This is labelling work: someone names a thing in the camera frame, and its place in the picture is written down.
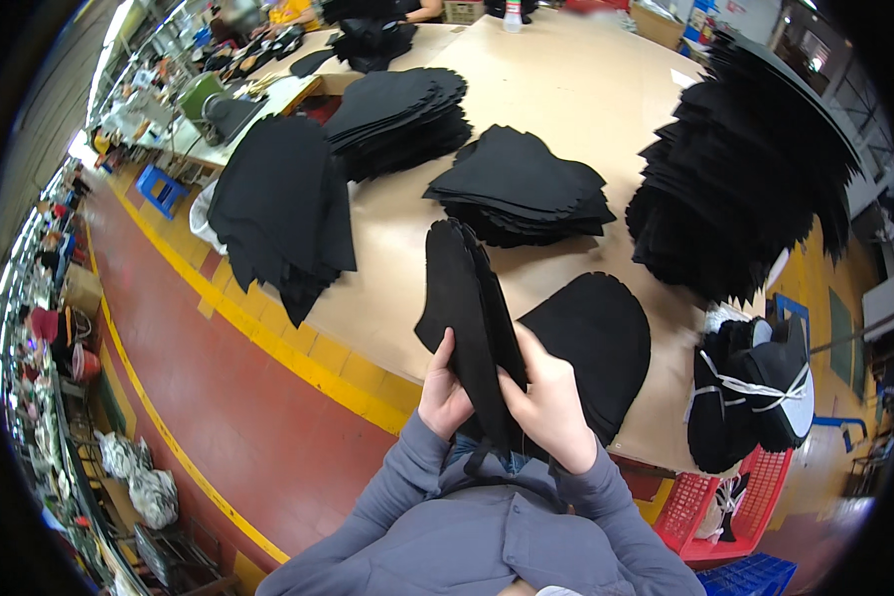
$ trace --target red floor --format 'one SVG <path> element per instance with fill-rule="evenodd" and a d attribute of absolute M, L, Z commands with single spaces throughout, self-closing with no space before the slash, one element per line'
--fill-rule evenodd
<path fill-rule="evenodd" d="M 112 320 L 149 399 L 215 489 L 289 556 L 331 534 L 394 437 L 299 379 L 218 314 L 143 236 L 98 180 L 86 205 Z M 179 466 L 104 340 L 156 465 L 172 470 L 185 514 L 266 571 L 274 560 L 222 514 Z"/>

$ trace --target wooden work table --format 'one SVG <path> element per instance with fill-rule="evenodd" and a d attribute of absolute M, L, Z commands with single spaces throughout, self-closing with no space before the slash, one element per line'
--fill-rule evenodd
<path fill-rule="evenodd" d="M 310 34 L 298 57 L 323 48 L 328 31 Z M 643 305 L 652 360 L 642 390 L 609 450 L 676 471 L 698 472 L 683 415 L 692 382 L 692 348 L 703 311 L 691 294 L 652 277 L 631 260 L 625 207 L 640 186 L 637 153 L 672 120 L 682 84 L 700 80 L 691 60 L 608 23 L 541 9 L 520 34 L 484 17 L 469 28 L 421 25 L 414 49 L 392 70 L 453 69 L 468 82 L 461 106 L 474 138 L 493 124 L 530 132 L 563 159 L 583 161 L 606 180 L 609 208 L 619 218 L 604 237 L 576 237 L 548 247 L 489 248 L 510 314 L 524 315 L 582 273 L 604 271 Z M 256 75 L 286 71 L 283 60 Z M 316 73 L 331 87 L 350 71 L 334 58 Z M 441 206 L 421 198 L 451 167 L 453 155 L 408 172 L 350 185 L 358 272 L 322 293 L 306 322 L 363 357 L 418 383 L 431 355 L 414 335 L 424 307 L 424 239 Z M 751 314 L 763 313 L 759 296 Z"/>

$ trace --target yellow floor line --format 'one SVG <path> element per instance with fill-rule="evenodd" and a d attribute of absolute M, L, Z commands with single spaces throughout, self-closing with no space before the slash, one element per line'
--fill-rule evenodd
<path fill-rule="evenodd" d="M 155 228 L 145 221 L 138 210 L 128 198 L 112 189 L 113 194 L 123 205 L 126 213 L 149 239 L 167 263 L 186 280 L 204 302 L 215 308 L 215 312 L 224 316 L 231 325 L 253 343 L 258 345 L 269 356 L 282 363 L 285 367 L 298 375 L 302 380 L 312 385 L 318 391 L 334 399 L 348 410 L 358 414 L 369 423 L 374 424 L 397 435 L 400 429 L 407 423 L 408 414 L 405 414 L 386 401 L 355 387 L 320 363 L 293 349 L 280 336 L 275 335 L 270 329 L 261 324 L 256 318 L 250 316 L 240 305 L 226 297 L 221 290 L 212 284 L 212 280 L 206 280 L 189 262 L 180 256 L 167 241 L 156 232 Z"/>
<path fill-rule="evenodd" d="M 89 260 L 92 264 L 93 272 L 98 275 L 98 269 L 96 267 L 96 254 L 92 248 L 92 235 L 89 232 L 88 226 L 86 226 L 86 243 L 89 247 Z M 132 387 L 136 390 L 136 394 L 139 396 L 139 400 L 143 404 L 143 408 L 146 410 L 146 413 L 149 414 L 149 418 L 152 420 L 152 423 L 155 425 L 156 429 L 159 431 L 159 434 L 162 436 L 163 440 L 166 442 L 168 448 L 172 451 L 172 454 L 176 459 L 179 460 L 179 463 L 182 465 L 182 468 L 189 474 L 191 479 L 198 484 L 199 488 L 202 489 L 202 492 L 205 493 L 209 499 L 215 503 L 215 507 L 218 507 L 219 510 L 229 518 L 235 526 L 241 530 L 246 536 L 250 538 L 252 542 L 258 544 L 262 550 L 267 552 L 275 561 L 279 564 L 285 563 L 289 556 L 286 555 L 280 548 L 274 545 L 272 541 L 262 535 L 248 520 L 242 517 L 235 508 L 231 506 L 231 504 L 225 500 L 215 487 L 209 483 L 209 480 L 202 474 L 201 471 L 195 464 L 192 462 L 190 457 L 183 451 L 182 447 L 179 446 L 178 441 L 169 432 L 168 427 L 165 422 L 163 422 L 162 417 L 159 416 L 159 412 L 156 411 L 155 407 L 152 405 L 152 401 L 149 399 L 149 395 L 146 393 L 146 389 L 143 388 L 142 382 L 139 380 L 139 376 L 136 375 L 135 369 L 132 367 L 132 363 L 130 362 L 129 357 L 126 355 L 126 348 L 123 346 L 123 341 L 119 337 L 119 332 L 116 331 L 116 326 L 112 322 L 112 315 L 109 313 L 109 305 L 106 301 L 106 293 L 103 292 L 103 297 L 100 301 L 100 306 L 103 309 L 103 316 L 106 318 L 106 324 L 109 328 L 109 335 L 112 338 L 113 347 L 116 348 L 116 352 L 119 354 L 119 360 L 122 361 L 123 366 L 126 368 L 126 374 L 130 378 L 130 382 L 132 383 Z"/>

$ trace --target cardboard box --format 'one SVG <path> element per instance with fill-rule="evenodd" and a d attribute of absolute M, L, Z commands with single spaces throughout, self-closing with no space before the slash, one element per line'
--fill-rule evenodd
<path fill-rule="evenodd" d="M 452 25 L 473 25 L 483 16 L 482 2 L 454 2 L 444 0 L 444 23 Z"/>
<path fill-rule="evenodd" d="M 81 310 L 92 319 L 103 299 L 103 284 L 92 271 L 72 263 L 67 267 L 60 299 L 64 305 Z"/>
<path fill-rule="evenodd" d="M 679 40 L 685 32 L 685 23 L 670 21 L 635 2 L 629 5 L 629 16 L 636 21 L 636 30 L 640 36 L 673 52 L 679 49 Z"/>

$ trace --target blue plastic crate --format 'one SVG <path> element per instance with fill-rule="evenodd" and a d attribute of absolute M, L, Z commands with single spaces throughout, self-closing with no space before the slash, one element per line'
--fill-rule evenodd
<path fill-rule="evenodd" d="M 696 573 L 708 596 L 778 596 L 798 564 L 762 552 Z"/>

